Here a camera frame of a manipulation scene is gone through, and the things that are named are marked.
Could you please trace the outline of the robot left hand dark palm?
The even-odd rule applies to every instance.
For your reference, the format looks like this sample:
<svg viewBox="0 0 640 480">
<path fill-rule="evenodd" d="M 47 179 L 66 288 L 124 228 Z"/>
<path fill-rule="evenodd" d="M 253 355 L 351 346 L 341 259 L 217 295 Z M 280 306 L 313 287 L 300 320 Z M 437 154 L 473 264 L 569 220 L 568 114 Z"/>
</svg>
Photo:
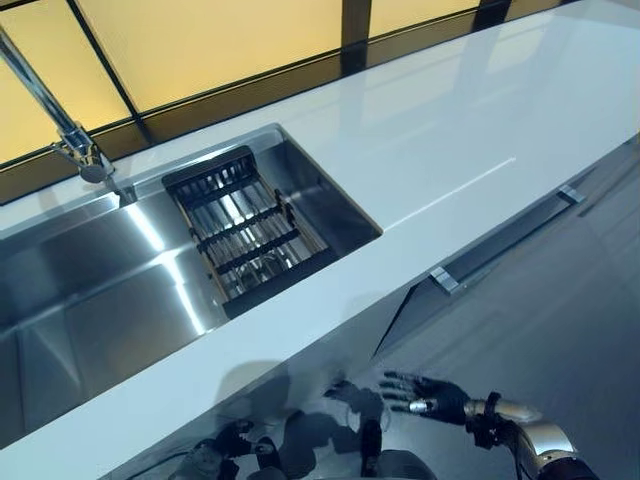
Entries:
<svg viewBox="0 0 640 480">
<path fill-rule="evenodd" d="M 205 438 L 197 447 L 216 452 L 224 459 L 237 458 L 253 452 L 253 443 L 246 435 L 254 428 L 250 420 L 235 420 L 226 424 L 214 438 Z"/>
</svg>

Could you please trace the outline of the robot right hand dark palm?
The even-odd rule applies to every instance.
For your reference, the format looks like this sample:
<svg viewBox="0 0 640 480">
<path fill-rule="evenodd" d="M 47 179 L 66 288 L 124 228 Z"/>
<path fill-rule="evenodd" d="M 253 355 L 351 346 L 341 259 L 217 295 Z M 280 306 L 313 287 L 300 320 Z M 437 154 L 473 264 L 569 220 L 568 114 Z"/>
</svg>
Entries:
<svg viewBox="0 0 640 480">
<path fill-rule="evenodd" d="M 379 381 L 381 396 L 394 412 L 450 425 L 466 423 L 469 395 L 454 383 L 424 376 L 385 371 Z"/>
</svg>

